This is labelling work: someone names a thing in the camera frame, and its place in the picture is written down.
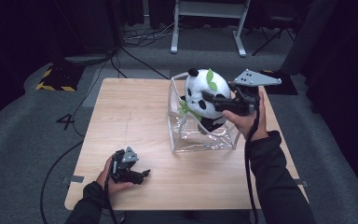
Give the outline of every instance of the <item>black sleeve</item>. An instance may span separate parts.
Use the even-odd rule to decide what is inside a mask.
[[[83,189],[83,198],[77,202],[65,223],[100,223],[102,208],[103,188],[93,181]]]
[[[251,143],[251,169],[263,214],[270,223],[316,223],[310,205],[286,169],[276,131]]]

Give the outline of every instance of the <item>hand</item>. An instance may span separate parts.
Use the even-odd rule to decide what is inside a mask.
[[[261,138],[269,137],[269,134],[267,133],[267,128],[266,128],[267,123],[266,123],[266,107],[264,106],[264,94],[262,91],[260,91],[258,93],[258,95],[260,96],[260,106],[259,106],[260,120],[258,122],[257,131],[253,135],[251,142],[253,142],[254,140],[261,139]],[[224,110],[222,112],[222,114],[226,119],[228,119],[233,124],[235,124],[235,126],[243,134],[245,139],[248,137],[248,133],[250,132],[251,127],[255,121],[255,116],[256,116],[255,113],[242,117],[242,116],[232,113],[231,111]]]
[[[101,187],[103,187],[104,190],[104,182],[106,180],[106,177],[109,173],[109,166],[110,163],[112,162],[112,157],[109,157],[109,159],[106,161],[106,165],[104,166],[103,171],[98,175],[97,177],[97,183],[101,185]],[[109,198],[112,197],[112,195],[120,190],[123,189],[128,189],[130,187],[133,186],[133,184],[131,182],[120,182],[120,183],[115,183],[115,181],[113,181],[112,178],[109,178],[109,182],[108,182],[108,186],[109,186]]]

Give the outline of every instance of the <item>person's left hand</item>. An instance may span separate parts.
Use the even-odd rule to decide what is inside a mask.
[[[97,177],[97,183],[101,185],[101,187],[103,187],[104,190],[104,182],[106,180],[106,177],[109,173],[109,166],[110,163],[112,162],[112,157],[109,157],[109,159],[106,161],[106,164],[104,166],[103,171],[98,175]],[[133,186],[133,184],[131,182],[120,182],[120,183],[115,183],[115,181],[113,181],[112,178],[109,178],[109,198],[112,197],[112,195],[120,190],[123,189],[128,189],[130,187]]]

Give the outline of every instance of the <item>black office chair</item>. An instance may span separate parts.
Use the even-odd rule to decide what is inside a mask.
[[[247,35],[250,34],[254,28],[260,27],[267,42],[259,47],[252,56],[255,56],[258,51],[264,48],[273,39],[281,37],[283,31],[287,31],[290,38],[293,41],[295,40],[289,29],[298,29],[303,17],[297,12],[294,6],[284,2],[262,1],[259,6],[259,12],[261,13],[259,17],[261,21],[258,21],[256,25],[249,30]],[[272,37],[267,38],[263,27],[271,30],[279,29],[279,31]]]

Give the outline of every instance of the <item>panda head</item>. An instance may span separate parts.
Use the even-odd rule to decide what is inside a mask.
[[[202,98],[202,92],[206,91],[214,97],[230,98],[231,93],[227,82],[211,69],[188,70],[186,79],[186,103],[188,107],[198,115],[207,119],[218,119],[222,113],[214,109],[213,104]]]

